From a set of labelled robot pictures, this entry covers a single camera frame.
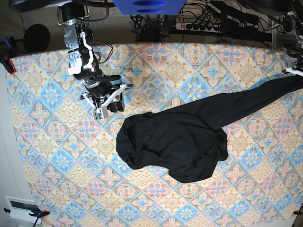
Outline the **robot arm image right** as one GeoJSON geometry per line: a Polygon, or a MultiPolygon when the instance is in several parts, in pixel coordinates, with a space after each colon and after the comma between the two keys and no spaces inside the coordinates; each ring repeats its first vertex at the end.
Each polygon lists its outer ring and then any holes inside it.
{"type": "Polygon", "coordinates": [[[296,58],[289,72],[298,74],[303,72],[303,1],[293,0],[291,9],[284,14],[284,18],[295,36],[294,44],[289,44],[286,49],[289,57],[296,58]]]}

